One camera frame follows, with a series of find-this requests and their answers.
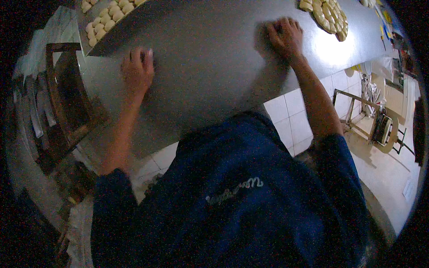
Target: left hand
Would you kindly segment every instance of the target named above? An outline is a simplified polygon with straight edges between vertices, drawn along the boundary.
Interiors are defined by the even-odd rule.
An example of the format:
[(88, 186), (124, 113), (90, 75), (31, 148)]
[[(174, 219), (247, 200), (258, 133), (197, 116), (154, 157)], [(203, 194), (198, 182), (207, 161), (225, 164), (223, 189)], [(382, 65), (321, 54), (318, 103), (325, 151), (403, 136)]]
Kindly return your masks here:
[(138, 47), (128, 52), (122, 62), (122, 74), (128, 97), (132, 102), (140, 104), (154, 78), (152, 49), (143, 51), (142, 48)]

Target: baking tray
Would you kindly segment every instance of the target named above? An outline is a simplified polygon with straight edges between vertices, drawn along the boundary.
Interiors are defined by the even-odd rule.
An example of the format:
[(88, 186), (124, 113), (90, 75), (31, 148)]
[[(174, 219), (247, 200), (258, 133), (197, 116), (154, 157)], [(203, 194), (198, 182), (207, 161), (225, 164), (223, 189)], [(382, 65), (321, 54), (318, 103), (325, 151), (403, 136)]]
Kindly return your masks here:
[(167, 1), (167, 0), (148, 0), (140, 6), (134, 8), (133, 11), (125, 15), (115, 26), (108, 31), (94, 47), (89, 45), (89, 39), (85, 31), (88, 23), (93, 22), (100, 14), (100, 11), (109, 6), (113, 0), (99, 0), (86, 13), (82, 12), (82, 0), (75, 1), (75, 9), (77, 13), (77, 24), (79, 30), (79, 38), (84, 56), (103, 56), (110, 47), (109, 40), (113, 36), (123, 35), (127, 25), (136, 21), (150, 21), (154, 16), (160, 16), (163, 13), (171, 11), (172, 8), (179, 2), (183, 1)]

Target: man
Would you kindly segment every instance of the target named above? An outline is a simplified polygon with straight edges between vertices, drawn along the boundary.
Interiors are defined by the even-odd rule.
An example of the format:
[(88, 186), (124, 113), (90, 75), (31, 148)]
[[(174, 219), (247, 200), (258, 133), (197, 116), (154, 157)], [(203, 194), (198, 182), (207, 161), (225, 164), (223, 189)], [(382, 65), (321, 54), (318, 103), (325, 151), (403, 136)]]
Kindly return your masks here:
[(302, 55), (303, 31), (269, 25), (291, 62), (317, 143), (318, 171), (291, 157), (266, 117), (246, 112), (179, 142), (176, 158), (136, 203), (127, 170), (134, 119), (154, 75), (152, 52), (123, 63), (128, 99), (97, 180), (91, 248), (97, 267), (355, 267), (367, 209), (339, 118)]

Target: stainless steel table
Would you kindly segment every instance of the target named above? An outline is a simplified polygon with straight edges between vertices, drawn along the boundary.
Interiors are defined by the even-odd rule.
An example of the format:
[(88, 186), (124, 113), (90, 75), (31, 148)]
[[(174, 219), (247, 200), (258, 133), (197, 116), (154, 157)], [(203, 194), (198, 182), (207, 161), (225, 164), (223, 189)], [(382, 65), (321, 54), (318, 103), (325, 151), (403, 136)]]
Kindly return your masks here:
[(392, 47), (385, 40), (384, 50), (375, 9), (356, 0), (338, 1), (349, 21), (344, 42), (297, 9), (296, 1), (183, 1), (148, 21), (136, 18), (94, 51), (104, 57), (85, 58), (88, 94), (97, 95), (115, 117), (123, 94), (122, 56), (133, 46), (153, 48), (156, 74), (134, 139), (135, 153), (143, 157), (183, 132), (298, 87), (293, 71), (279, 65), (267, 48), (261, 34), (266, 21), (290, 16), (301, 24), (304, 55), (319, 78), (389, 54)]

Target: tray of dough balls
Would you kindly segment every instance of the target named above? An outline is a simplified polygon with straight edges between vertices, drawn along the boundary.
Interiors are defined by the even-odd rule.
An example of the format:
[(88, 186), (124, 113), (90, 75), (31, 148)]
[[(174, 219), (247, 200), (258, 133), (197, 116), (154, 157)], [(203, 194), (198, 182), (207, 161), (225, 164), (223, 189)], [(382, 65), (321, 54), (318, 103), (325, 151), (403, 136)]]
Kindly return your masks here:
[(76, 0), (83, 54), (90, 56), (95, 47), (112, 36), (113, 29), (123, 27), (127, 17), (149, 1), (153, 0)]

